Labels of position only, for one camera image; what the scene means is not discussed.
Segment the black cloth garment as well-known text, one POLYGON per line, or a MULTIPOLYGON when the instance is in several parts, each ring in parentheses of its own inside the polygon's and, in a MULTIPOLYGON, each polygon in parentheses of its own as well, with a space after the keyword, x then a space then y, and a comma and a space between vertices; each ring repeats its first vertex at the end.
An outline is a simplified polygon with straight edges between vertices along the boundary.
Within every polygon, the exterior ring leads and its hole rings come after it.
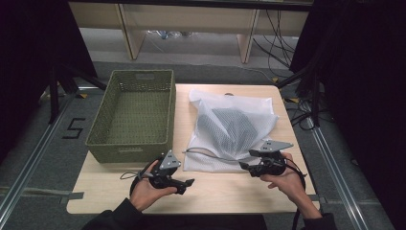
POLYGON ((214 152, 224 158, 245 154, 258 137, 249 118, 237 109, 215 108, 209 115, 199 115, 197 129, 214 147, 214 152))

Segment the green woven basket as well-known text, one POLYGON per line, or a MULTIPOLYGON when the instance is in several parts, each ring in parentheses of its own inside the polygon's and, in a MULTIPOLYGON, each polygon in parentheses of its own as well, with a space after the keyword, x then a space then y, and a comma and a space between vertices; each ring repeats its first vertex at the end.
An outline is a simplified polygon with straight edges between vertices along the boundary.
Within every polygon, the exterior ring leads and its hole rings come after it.
POLYGON ((172 149, 175 104, 171 70, 115 70, 86 146, 100 163, 149 162, 172 149))

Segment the black metal stand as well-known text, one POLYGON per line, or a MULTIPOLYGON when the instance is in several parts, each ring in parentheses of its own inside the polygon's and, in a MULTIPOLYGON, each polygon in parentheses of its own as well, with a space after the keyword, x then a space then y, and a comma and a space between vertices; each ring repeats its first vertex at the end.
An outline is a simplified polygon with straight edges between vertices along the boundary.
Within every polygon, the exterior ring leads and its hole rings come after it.
POLYGON ((315 127, 320 126, 319 122, 319 100, 320 100, 320 72, 319 67, 314 67, 308 64, 305 68, 295 73, 286 80, 282 80, 277 83, 276 86, 279 89, 284 88, 288 84, 299 81, 299 84, 295 90, 296 95, 300 99, 310 99, 311 107, 309 111, 309 116, 315 127))
POLYGON ((58 100, 58 88, 60 84, 62 89, 68 95, 76 94, 79 90, 75 77, 89 82, 96 86, 100 90, 105 90, 107 85, 97 80, 97 76, 91 76, 85 72, 74 68, 65 63, 54 64, 49 72, 49 92, 51 100, 51 117, 49 123, 52 124, 59 114, 59 100, 58 100))

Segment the white mesh laundry bag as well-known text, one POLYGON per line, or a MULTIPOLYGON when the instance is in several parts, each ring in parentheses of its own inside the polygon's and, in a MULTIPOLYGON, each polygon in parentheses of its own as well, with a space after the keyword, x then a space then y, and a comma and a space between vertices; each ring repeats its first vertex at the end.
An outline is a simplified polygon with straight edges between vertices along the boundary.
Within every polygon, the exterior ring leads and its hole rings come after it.
POLYGON ((193 89, 189 94, 190 103, 197 109, 196 122, 191 140, 185 152, 184 169, 188 172, 240 173, 238 162, 257 164, 259 159, 251 156, 252 150, 263 143, 274 128, 279 116, 274 113, 273 100, 243 96, 219 95, 193 89), (215 108, 237 109, 244 113, 257 129, 258 137, 245 154, 237 158, 224 158, 214 152, 214 147, 198 134, 199 115, 212 113, 215 108))

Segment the light wooden desk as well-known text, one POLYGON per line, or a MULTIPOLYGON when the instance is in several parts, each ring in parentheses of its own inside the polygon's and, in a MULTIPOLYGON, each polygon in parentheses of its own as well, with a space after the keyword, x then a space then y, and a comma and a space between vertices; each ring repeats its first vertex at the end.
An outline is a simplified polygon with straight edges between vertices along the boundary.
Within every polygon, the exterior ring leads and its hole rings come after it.
POLYGON ((142 47, 147 31, 235 34, 243 63, 249 60, 254 35, 299 36, 306 11, 244 10, 185 6, 90 3, 69 0, 81 28, 116 29, 124 36, 131 59, 142 47))

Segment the person's right hand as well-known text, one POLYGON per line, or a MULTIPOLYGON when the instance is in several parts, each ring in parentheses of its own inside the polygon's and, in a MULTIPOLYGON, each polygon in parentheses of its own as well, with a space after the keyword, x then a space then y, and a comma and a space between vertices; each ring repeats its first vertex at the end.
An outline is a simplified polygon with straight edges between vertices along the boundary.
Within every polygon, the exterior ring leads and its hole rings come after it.
POLYGON ((299 175, 293 171, 293 157, 290 153, 283 152, 282 156, 287 160, 288 168, 281 175, 264 174, 259 177, 264 182, 269 182, 268 188, 278 188, 283 192, 290 201, 297 206, 303 205, 306 202, 311 202, 311 199, 305 192, 302 180, 299 175))

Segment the person's dark lap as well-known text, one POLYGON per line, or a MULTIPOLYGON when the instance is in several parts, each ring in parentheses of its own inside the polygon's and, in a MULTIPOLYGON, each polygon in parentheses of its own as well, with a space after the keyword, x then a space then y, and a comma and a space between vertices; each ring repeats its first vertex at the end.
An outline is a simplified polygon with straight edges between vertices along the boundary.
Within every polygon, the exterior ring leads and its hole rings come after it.
POLYGON ((139 230, 267 230, 262 215, 146 215, 139 230))

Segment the metal floor rail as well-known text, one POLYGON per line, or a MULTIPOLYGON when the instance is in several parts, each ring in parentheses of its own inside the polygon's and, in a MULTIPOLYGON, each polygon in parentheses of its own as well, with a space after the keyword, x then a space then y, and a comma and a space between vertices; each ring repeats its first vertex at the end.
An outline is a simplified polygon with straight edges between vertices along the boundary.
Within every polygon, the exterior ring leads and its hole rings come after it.
POLYGON ((52 123, 47 125, 45 131, 40 136, 40 139, 36 144, 34 150, 29 155, 28 160, 22 167, 20 173, 18 174, 12 185, 7 189, 3 201, 0 203, 0 228, 2 228, 7 223, 7 220, 9 219, 19 198, 23 194, 26 185, 37 169, 37 166, 39 165, 46 149, 51 144, 52 139, 54 138, 56 131, 60 125, 60 122, 65 116, 65 112, 68 106, 72 103, 73 100, 74 96, 69 95, 61 101, 58 115, 55 117, 52 123))
POLYGON ((349 215, 350 221, 355 230, 370 230, 360 206, 357 204, 355 197, 350 190, 348 183, 345 181, 336 160, 333 157, 332 151, 327 144, 327 140, 321 129, 315 125, 311 118, 306 119, 306 123, 311 127, 313 138, 322 154, 322 157, 327 165, 327 169, 331 175, 332 181, 341 198, 341 201, 349 215))

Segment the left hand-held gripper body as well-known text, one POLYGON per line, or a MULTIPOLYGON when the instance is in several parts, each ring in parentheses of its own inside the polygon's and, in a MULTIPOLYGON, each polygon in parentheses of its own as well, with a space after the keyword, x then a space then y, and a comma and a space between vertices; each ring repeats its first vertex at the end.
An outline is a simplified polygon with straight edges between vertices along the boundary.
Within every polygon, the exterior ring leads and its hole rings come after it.
POLYGON ((156 165, 150 171, 149 182, 155 189, 164 189, 175 187, 179 190, 182 183, 173 179, 171 176, 180 167, 181 162, 174 156, 171 150, 163 154, 156 165))

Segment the dark curtain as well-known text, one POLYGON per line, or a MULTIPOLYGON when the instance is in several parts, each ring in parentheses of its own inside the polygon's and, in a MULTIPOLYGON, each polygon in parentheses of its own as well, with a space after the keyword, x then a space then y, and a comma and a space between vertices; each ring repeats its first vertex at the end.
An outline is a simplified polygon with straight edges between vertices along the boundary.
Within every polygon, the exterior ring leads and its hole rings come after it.
POLYGON ((0 164, 54 73, 97 76, 68 0, 0 0, 0 164))
POLYGON ((406 0, 313 0, 291 69, 328 45, 331 114, 395 230, 406 230, 406 0))

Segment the person's left hand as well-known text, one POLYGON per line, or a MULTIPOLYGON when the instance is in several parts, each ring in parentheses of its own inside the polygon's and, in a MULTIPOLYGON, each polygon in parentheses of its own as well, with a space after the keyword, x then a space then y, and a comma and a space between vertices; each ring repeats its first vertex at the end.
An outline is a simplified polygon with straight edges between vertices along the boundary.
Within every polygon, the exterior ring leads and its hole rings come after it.
POLYGON ((134 186, 129 200, 138 211, 142 212, 161 197, 169 196, 176 192, 177 189, 175 187, 156 189, 150 184, 148 178, 142 177, 134 186))

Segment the grey floor tape strip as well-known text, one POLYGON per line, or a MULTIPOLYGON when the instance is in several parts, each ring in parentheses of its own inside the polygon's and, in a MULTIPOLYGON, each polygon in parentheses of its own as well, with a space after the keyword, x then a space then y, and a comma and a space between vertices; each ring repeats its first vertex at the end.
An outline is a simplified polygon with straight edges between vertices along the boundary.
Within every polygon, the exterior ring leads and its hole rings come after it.
POLYGON ((60 196, 67 200, 83 199, 84 192, 71 192, 63 190, 50 190, 39 188, 24 188, 22 190, 23 196, 60 196))

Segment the clear plastic bag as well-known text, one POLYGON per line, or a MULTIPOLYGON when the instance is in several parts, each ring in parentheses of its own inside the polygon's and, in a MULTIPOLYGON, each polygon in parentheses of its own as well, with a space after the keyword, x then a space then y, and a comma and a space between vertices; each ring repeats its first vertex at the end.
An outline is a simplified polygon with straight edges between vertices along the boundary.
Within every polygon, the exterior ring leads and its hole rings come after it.
POLYGON ((149 31, 150 34, 157 34, 162 39, 190 37, 192 32, 177 32, 177 31, 149 31))

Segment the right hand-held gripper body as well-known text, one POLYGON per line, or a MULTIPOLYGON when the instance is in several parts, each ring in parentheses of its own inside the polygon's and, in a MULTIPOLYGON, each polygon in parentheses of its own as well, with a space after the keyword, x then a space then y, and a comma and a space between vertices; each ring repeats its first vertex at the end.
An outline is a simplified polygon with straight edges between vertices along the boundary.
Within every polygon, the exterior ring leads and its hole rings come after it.
POLYGON ((286 160, 282 156, 282 150, 291 148, 291 143, 268 140, 265 141, 258 151, 262 152, 260 161, 254 167, 253 177, 260 177, 263 174, 281 175, 286 169, 286 160))

